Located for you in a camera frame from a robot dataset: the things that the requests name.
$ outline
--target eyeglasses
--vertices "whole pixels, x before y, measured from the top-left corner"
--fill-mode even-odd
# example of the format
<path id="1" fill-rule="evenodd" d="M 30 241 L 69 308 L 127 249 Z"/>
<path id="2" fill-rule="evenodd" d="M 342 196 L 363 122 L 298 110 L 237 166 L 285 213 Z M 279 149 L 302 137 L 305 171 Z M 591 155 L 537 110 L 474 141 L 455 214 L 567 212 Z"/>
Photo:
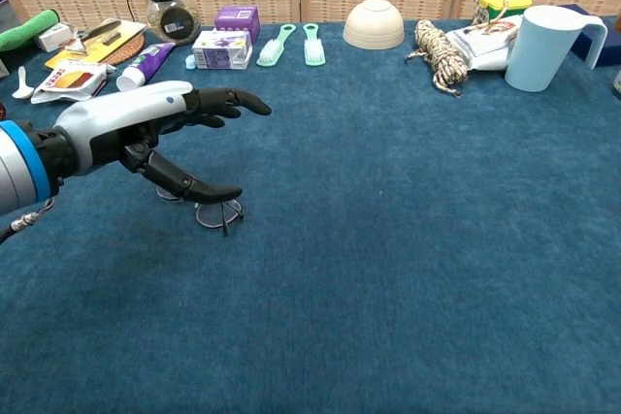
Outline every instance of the eyeglasses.
<path id="1" fill-rule="evenodd" d="M 181 198 L 169 193 L 165 189 L 156 186 L 157 195 L 166 201 L 181 201 Z M 224 235 L 229 234 L 229 225 L 235 220 L 244 220 L 244 208 L 237 200 L 225 201 L 219 204 L 194 203 L 196 221 L 211 230 L 222 229 Z"/>

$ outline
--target white spoon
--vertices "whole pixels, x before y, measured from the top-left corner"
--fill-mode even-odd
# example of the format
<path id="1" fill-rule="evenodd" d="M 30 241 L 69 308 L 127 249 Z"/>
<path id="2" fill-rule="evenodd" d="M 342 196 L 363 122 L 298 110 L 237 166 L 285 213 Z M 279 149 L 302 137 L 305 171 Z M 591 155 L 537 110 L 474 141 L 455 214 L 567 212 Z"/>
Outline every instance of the white spoon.
<path id="1" fill-rule="evenodd" d="M 13 93 L 13 97 L 15 99 L 28 99 L 32 96 L 32 93 L 35 92 L 34 87 L 30 87 L 26 84 L 26 69 L 23 67 L 19 67 L 17 70 L 17 74 L 19 75 L 19 88 L 16 92 Z"/>

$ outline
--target toothpaste tube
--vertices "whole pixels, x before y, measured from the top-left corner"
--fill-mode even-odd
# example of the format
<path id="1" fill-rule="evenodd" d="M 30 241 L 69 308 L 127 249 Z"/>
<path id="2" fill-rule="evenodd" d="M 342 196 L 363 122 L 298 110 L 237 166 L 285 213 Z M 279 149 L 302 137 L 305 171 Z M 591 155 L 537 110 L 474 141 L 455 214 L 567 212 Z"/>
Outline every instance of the toothpaste tube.
<path id="1" fill-rule="evenodd" d="M 160 65 L 164 63 L 174 46 L 175 43 L 154 44 L 140 52 L 140 55 L 116 79 L 118 90 L 136 89 L 149 81 Z"/>

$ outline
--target white pitcher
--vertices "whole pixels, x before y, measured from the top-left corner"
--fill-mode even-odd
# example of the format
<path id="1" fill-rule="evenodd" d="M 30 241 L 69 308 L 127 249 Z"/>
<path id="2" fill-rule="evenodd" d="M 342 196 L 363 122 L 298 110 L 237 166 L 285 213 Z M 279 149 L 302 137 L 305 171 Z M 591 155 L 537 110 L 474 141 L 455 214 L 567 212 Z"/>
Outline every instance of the white pitcher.
<path id="1" fill-rule="evenodd" d="M 522 91 L 543 91 L 556 75 L 582 28 L 589 24 L 598 28 L 585 60 L 587 67 L 593 70 L 608 34 L 600 18 L 553 5 L 526 9 L 509 53 L 505 81 Z"/>

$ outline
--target green sponge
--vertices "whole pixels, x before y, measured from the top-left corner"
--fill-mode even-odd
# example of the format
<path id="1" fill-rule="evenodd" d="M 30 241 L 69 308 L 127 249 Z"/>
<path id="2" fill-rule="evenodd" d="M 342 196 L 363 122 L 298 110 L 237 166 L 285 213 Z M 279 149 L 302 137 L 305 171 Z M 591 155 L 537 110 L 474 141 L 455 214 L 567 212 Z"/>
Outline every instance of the green sponge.
<path id="1" fill-rule="evenodd" d="M 59 20 L 54 10 L 43 10 L 21 26 L 0 33 L 0 52 L 28 46 L 39 33 L 52 28 Z"/>

